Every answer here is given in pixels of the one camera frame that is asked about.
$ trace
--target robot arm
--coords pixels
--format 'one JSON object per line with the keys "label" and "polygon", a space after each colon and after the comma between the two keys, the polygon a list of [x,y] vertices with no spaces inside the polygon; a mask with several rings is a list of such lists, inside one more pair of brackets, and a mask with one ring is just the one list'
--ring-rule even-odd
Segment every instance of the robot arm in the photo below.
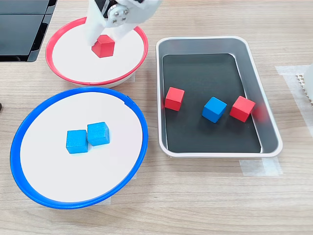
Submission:
{"label": "robot arm", "polygon": [[162,0],[89,0],[85,23],[87,43],[93,46],[105,28],[114,41],[123,38],[156,12]]}

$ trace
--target blue rim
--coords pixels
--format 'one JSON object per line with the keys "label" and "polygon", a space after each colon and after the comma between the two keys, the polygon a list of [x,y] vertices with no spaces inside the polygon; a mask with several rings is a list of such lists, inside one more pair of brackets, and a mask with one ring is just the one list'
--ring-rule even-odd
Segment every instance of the blue rim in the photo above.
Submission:
{"label": "blue rim", "polygon": [[[85,92],[99,92],[99,93],[105,93],[105,94],[110,94],[113,95],[121,100],[124,101],[125,105],[127,105],[130,109],[133,110],[133,112],[137,115],[139,118],[141,128],[142,128],[142,146],[141,150],[138,156],[138,159],[130,171],[130,173],[113,189],[110,191],[102,194],[101,196],[98,196],[96,198],[92,198],[90,200],[86,201],[81,201],[81,202],[59,202],[55,200],[51,200],[49,198],[46,198],[39,194],[26,180],[22,166],[21,166],[21,157],[20,157],[20,150],[21,150],[21,144],[24,138],[24,135],[26,131],[28,130],[29,126],[31,123],[38,117],[39,114],[41,114],[46,108],[48,108],[50,105],[58,102],[61,99],[64,99],[66,97],[69,97],[71,95],[79,94],[79,93],[85,93]],[[135,175],[135,173],[138,171],[144,156],[147,152],[147,146],[148,146],[148,126],[146,119],[140,110],[140,108],[126,95],[108,89],[108,88],[100,88],[100,87],[81,87],[81,88],[75,88],[72,90],[68,90],[62,93],[59,93],[43,103],[41,103],[39,106],[37,106],[22,122],[20,127],[18,128],[12,145],[11,145],[11,153],[10,153],[10,164],[11,164],[11,171],[12,175],[14,177],[14,180],[16,184],[19,186],[19,188],[24,192],[30,199],[33,201],[44,205],[46,207],[51,207],[51,208],[56,208],[56,209],[78,209],[78,208],[83,208],[87,206],[91,206],[94,204],[97,204],[115,193],[117,193],[120,189],[122,189],[128,182],[129,180],[132,179],[132,177]]]}

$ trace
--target red cube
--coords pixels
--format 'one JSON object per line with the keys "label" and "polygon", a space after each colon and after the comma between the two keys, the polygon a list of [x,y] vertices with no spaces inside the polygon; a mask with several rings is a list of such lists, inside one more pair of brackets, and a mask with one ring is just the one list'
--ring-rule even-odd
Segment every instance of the red cube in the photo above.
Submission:
{"label": "red cube", "polygon": [[91,50],[99,57],[113,56],[115,41],[108,35],[100,35]]}
{"label": "red cube", "polygon": [[246,122],[254,106],[255,103],[253,101],[240,96],[231,108],[230,115],[242,122]]}
{"label": "red cube", "polygon": [[170,87],[168,93],[165,98],[165,105],[164,107],[167,109],[172,109],[175,111],[179,111],[182,99],[184,97],[185,91],[181,89],[177,89],[174,87]]}

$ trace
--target metal tray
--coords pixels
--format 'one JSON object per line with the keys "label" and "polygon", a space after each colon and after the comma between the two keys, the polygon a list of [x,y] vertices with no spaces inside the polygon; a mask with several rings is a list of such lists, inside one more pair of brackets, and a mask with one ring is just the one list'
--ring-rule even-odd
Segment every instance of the metal tray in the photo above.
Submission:
{"label": "metal tray", "polygon": [[[157,117],[160,148],[174,158],[277,156],[282,140],[251,51],[239,37],[176,37],[156,45]],[[169,87],[185,90],[179,112],[165,109]],[[238,96],[256,102],[247,122],[229,115]],[[227,104],[212,123],[201,116],[212,97]]]}

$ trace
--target blue cube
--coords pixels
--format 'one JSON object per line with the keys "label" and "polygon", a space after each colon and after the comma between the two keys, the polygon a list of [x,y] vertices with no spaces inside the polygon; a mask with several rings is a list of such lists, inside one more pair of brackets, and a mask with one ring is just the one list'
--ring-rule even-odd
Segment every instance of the blue cube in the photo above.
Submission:
{"label": "blue cube", "polygon": [[88,129],[88,142],[92,146],[110,143],[110,132],[105,122],[89,124]]}
{"label": "blue cube", "polygon": [[75,130],[67,132],[67,150],[69,153],[87,153],[88,141],[86,130]]}
{"label": "blue cube", "polygon": [[211,122],[216,123],[225,112],[226,106],[227,104],[225,104],[223,101],[212,97],[205,105],[202,116]]}

